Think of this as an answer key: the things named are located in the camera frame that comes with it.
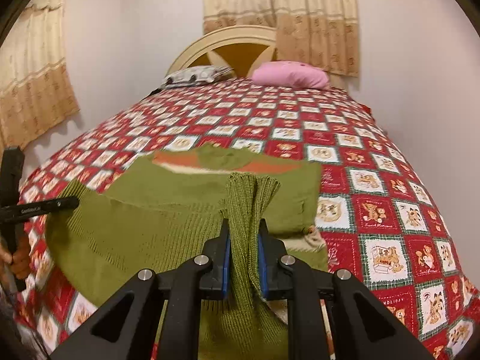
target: headboard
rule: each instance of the headboard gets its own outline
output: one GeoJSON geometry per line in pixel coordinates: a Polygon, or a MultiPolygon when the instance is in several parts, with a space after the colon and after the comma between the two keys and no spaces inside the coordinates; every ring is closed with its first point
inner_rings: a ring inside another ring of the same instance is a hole
{"type": "Polygon", "coordinates": [[[204,35],[188,46],[167,74],[198,65],[230,66],[237,77],[250,77],[263,62],[275,60],[276,29],[233,26],[204,35]]]}

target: bedspread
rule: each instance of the bedspread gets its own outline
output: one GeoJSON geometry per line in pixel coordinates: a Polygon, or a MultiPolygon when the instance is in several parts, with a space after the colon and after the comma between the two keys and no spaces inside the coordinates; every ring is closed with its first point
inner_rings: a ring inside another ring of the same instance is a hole
{"type": "MultiPolygon", "coordinates": [[[[54,198],[75,178],[102,192],[138,156],[204,142],[321,162],[315,224],[330,270],[352,271],[435,358],[460,351],[480,321],[478,292],[462,274],[445,222],[415,171],[343,90],[235,79],[162,91],[54,154],[23,185],[22,201],[54,198]]],[[[44,224],[38,217],[25,225],[33,273],[19,295],[18,318],[53,350],[96,307],[55,267],[44,224]]]]}

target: white wall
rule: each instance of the white wall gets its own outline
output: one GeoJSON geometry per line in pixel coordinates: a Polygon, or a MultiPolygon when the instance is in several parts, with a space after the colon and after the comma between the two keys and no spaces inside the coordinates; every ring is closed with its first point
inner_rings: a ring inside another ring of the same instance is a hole
{"type": "MultiPolygon", "coordinates": [[[[202,34],[202,0],[67,0],[67,65],[80,115],[27,148],[29,172],[158,86],[202,34]]],[[[412,163],[480,285],[480,38],[454,0],[358,0],[361,77],[351,95],[412,163]]]]}
{"type": "Polygon", "coordinates": [[[437,203],[480,285],[480,38],[455,0],[358,0],[361,77],[372,107],[437,203]]]}

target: human hand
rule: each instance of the human hand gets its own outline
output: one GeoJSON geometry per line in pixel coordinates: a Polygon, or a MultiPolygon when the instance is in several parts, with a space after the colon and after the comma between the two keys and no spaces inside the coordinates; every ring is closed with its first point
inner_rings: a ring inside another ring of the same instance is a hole
{"type": "Polygon", "coordinates": [[[0,260],[8,264],[17,279],[23,280],[30,274],[30,243],[27,235],[18,239],[17,250],[13,254],[0,243],[0,260]]]}

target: red and white checkered bedspread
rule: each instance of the red and white checkered bedspread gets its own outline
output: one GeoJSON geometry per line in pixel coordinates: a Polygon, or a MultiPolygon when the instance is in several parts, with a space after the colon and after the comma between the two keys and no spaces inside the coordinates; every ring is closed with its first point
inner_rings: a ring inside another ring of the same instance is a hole
{"type": "MultiPolygon", "coordinates": [[[[208,141],[321,162],[316,225],[330,269],[351,270],[439,359],[459,352],[480,320],[477,290],[432,197],[345,91],[237,79],[160,92],[57,152],[28,178],[22,200],[54,198],[75,178],[102,192],[140,155],[208,141]]],[[[53,350],[95,307],[51,261],[44,223],[39,217],[25,226],[33,273],[19,295],[20,318],[53,350]]]]}

